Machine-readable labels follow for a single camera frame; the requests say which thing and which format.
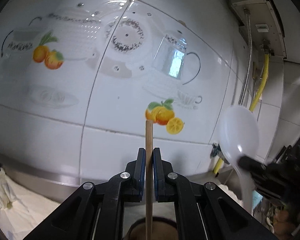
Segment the small blue object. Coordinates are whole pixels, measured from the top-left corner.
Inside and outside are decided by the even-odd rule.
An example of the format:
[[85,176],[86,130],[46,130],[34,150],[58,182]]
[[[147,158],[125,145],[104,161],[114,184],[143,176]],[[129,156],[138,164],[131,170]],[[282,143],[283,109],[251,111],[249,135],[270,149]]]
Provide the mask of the small blue object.
[[262,198],[263,196],[255,190],[252,192],[252,209],[255,209],[255,207],[261,202]]

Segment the lemon slice decal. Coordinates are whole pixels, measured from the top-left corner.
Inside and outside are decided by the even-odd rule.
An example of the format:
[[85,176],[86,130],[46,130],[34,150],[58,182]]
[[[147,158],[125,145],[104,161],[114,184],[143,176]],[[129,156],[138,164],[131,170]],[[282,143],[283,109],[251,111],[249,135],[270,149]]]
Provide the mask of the lemon slice decal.
[[174,117],[169,120],[166,129],[169,134],[180,133],[181,130],[183,129],[183,121],[178,117]]

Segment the metal screw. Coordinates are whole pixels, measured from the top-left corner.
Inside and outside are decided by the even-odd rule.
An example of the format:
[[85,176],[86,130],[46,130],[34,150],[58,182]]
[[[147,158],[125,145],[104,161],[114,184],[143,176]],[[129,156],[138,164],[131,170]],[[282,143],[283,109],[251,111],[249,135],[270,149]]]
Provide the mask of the metal screw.
[[92,187],[93,187],[93,185],[91,182],[87,182],[87,183],[83,184],[84,189],[91,189]]
[[207,182],[206,188],[209,190],[214,190],[216,188],[216,184],[214,184],[213,182]]
[[123,173],[120,174],[120,177],[123,178],[123,179],[127,179],[127,178],[130,177],[130,173],[128,173],[128,172],[123,172]]
[[178,174],[176,174],[175,172],[170,172],[168,174],[168,178],[170,179],[176,179],[178,177]]

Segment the white tile wall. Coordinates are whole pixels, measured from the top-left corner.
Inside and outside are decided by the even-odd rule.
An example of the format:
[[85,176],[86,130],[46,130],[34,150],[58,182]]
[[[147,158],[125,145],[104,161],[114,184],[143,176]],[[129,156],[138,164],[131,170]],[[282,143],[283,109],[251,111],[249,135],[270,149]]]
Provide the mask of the white tile wall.
[[280,117],[300,126],[300,86],[284,84]]
[[284,62],[284,90],[277,133],[269,152],[272,160],[283,146],[300,137],[300,64]]
[[[66,59],[59,69],[50,70],[45,66],[44,62],[36,63],[31,60],[30,55],[29,63],[25,63],[29,65],[25,67],[24,73],[19,74],[17,82],[15,83],[5,83],[6,79],[9,80],[9,75],[3,72],[2,79],[4,82],[0,80],[0,104],[31,114],[83,125],[98,66],[114,29],[109,30],[107,25],[114,20],[114,17],[120,17],[125,8],[124,5],[121,6],[120,9],[119,4],[107,4],[108,1],[110,0],[53,0],[53,2],[42,0],[37,4],[32,5],[32,7],[25,9],[24,12],[20,14],[15,14],[11,9],[10,15],[6,15],[5,19],[8,24],[0,25],[0,44],[2,44],[2,39],[4,39],[7,33],[19,24],[23,27],[28,26],[30,20],[34,17],[37,17],[38,15],[45,16],[52,12],[58,14],[58,10],[62,11],[65,7],[78,9],[77,5],[80,2],[84,3],[84,6],[80,9],[83,12],[90,12],[87,13],[88,16],[92,14],[91,12],[100,10],[100,16],[102,16],[103,21],[100,23],[100,26],[98,25],[101,28],[100,30],[96,29],[97,26],[92,26],[91,24],[91,28],[94,27],[93,35],[95,35],[95,37],[98,36],[98,39],[91,45],[94,46],[92,52],[95,53],[95,57],[87,60]],[[57,21],[53,19],[49,20],[49,28],[52,30],[57,28],[56,26],[58,24],[56,22]],[[65,25],[64,29],[65,31],[68,30],[68,32],[71,32],[73,31],[72,28],[76,29],[75,26],[75,23],[73,26]],[[105,33],[107,31],[110,33],[106,38]],[[69,35],[68,33],[62,33],[61,31],[59,31],[59,34],[61,36]],[[77,35],[79,35],[79,37],[77,36],[74,42],[78,46],[76,47],[76,51],[80,51],[85,49],[84,44],[87,42],[89,33],[87,36],[82,32],[81,34],[77,33]],[[53,47],[55,44],[57,43],[51,42],[47,43],[47,46],[52,50],[55,49]],[[58,51],[63,52],[62,49],[69,50],[67,46],[60,46],[59,49],[57,48]],[[52,93],[54,93],[54,95],[56,95],[56,93],[60,95],[60,104],[54,105],[53,99],[50,99],[48,104],[45,102],[49,95],[53,98]]]
[[[81,177],[109,180],[125,170],[126,164],[136,159],[139,147],[145,147],[145,138],[107,132],[85,127],[82,139]],[[193,175],[207,171],[211,145],[154,140],[162,159],[171,162],[175,172]]]
[[[140,22],[140,27],[144,30],[145,43],[127,53],[116,51],[113,43],[110,43],[91,94],[86,125],[143,136],[145,110],[148,104],[173,98],[172,106],[175,116],[182,119],[185,124],[184,128],[180,133],[171,135],[166,131],[165,126],[155,124],[154,137],[208,143],[221,109],[230,68],[191,31],[145,3],[132,2],[123,17],[127,18],[122,18],[121,22],[129,18]],[[141,21],[136,17],[140,19],[145,17],[149,25],[145,24],[144,18]],[[187,43],[186,52],[195,52],[201,62],[198,72],[198,59],[191,54],[185,56],[181,81],[184,80],[186,83],[198,73],[190,83],[185,85],[182,85],[183,81],[177,81],[176,85],[176,80],[166,74],[159,78],[154,76],[159,71],[156,70],[152,58],[165,33],[173,31],[181,32],[179,35],[182,35]],[[160,52],[162,49],[165,51],[166,47],[160,47]],[[117,66],[120,66],[119,72],[114,71]],[[127,68],[130,75],[126,76],[124,71]],[[200,95],[202,102],[185,104],[177,94],[178,89],[195,97]]]
[[141,1],[184,22],[230,65],[234,18],[226,0]]
[[82,126],[0,106],[0,153],[38,169],[79,175]]
[[[239,80],[239,78],[236,76],[236,74],[233,72],[233,70],[230,71],[229,75],[229,80],[228,80],[228,85],[226,88],[226,94],[222,103],[222,108],[220,111],[220,115],[216,124],[216,127],[213,131],[213,134],[211,136],[210,142],[209,143],[214,143],[219,141],[219,135],[218,135],[218,128],[219,128],[219,120],[224,111],[231,105],[236,105],[238,104],[238,100],[240,97],[241,93],[241,87],[242,87],[242,82]],[[251,96],[246,92],[246,95],[244,97],[243,101],[243,106],[249,107],[251,103]]]
[[262,103],[281,107],[283,94],[283,62],[269,63],[269,77],[262,93]]
[[271,147],[272,140],[277,130],[280,108],[262,103],[258,119],[259,148],[257,156],[263,160]]
[[300,85],[300,64],[284,62],[284,82]]
[[274,141],[268,155],[268,161],[273,160],[283,146],[293,146],[299,137],[300,126],[292,122],[279,119],[277,133],[274,137]]

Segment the water heater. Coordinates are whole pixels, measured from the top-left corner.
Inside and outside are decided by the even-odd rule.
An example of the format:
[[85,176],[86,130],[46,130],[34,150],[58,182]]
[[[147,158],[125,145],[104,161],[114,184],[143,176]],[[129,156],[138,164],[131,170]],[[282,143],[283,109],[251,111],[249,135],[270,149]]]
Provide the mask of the water heater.
[[[230,6],[242,22],[245,23],[244,10],[250,11],[251,35],[257,49],[263,45],[264,40],[269,42],[270,52],[273,56],[286,58],[284,45],[284,29],[280,15],[273,0],[229,0]],[[243,36],[246,36],[245,27],[239,27]]]

